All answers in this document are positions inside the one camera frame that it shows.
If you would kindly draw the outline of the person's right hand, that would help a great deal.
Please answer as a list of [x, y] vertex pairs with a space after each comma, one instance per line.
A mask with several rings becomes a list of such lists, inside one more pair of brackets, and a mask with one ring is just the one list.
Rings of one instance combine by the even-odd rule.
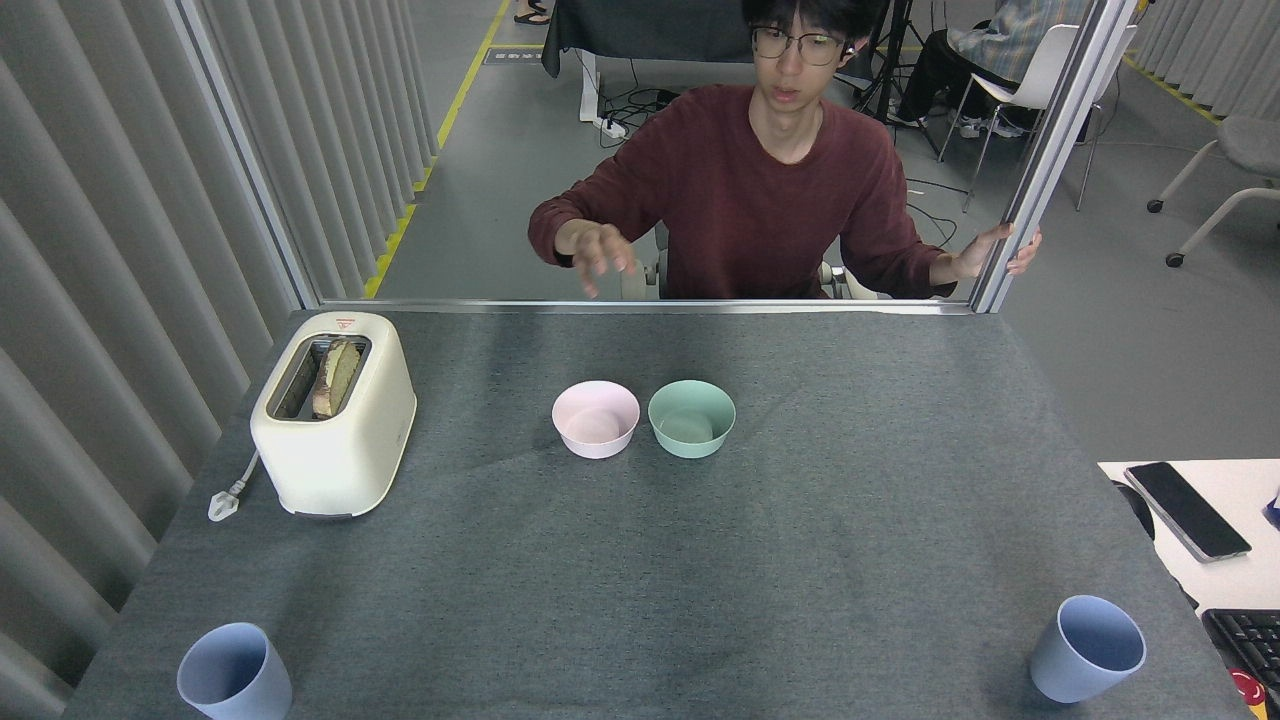
[[599, 296], [599, 277], [608, 272], [634, 275], [639, 269], [632, 242], [612, 224], [571, 219], [556, 232], [553, 247], [571, 259], [589, 299]]

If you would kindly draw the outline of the person's left hand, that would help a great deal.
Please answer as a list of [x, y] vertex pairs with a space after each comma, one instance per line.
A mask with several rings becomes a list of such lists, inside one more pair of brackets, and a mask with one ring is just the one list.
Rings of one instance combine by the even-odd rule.
[[[1007, 240], [1015, 229], [1012, 223], [1002, 223], [979, 233], [961, 252], [938, 255], [931, 265], [931, 283], [938, 286], [977, 278], [995, 250], [995, 245], [1001, 240]], [[1006, 270], [1010, 275], [1020, 275], [1028, 269], [1042, 240], [1041, 228], [1036, 227], [1028, 243], [1021, 246], [1006, 263]]]

